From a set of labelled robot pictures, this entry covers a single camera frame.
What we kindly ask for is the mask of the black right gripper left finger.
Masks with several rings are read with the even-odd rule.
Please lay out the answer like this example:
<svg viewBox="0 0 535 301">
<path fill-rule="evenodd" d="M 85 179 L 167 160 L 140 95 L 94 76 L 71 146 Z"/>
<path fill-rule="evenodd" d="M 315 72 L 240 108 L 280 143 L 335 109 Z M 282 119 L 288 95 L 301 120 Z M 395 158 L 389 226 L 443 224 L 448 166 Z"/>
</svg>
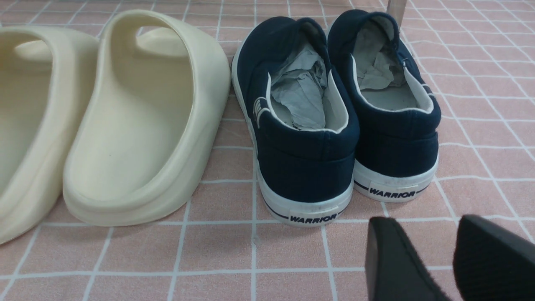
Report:
<svg viewBox="0 0 535 301">
<path fill-rule="evenodd" d="M 365 273 L 369 301 L 449 301 L 394 218 L 369 219 Z"/>
</svg>

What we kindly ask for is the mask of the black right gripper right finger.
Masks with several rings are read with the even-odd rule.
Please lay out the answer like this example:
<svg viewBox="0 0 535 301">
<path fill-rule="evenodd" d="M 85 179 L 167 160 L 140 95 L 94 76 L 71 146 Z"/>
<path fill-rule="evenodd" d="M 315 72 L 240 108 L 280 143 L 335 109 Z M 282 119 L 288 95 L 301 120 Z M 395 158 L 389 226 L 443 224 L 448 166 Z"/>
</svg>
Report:
<svg viewBox="0 0 535 301">
<path fill-rule="evenodd" d="M 483 217 L 463 215 L 453 274 L 465 301 L 533 301 L 535 246 Z"/>
</svg>

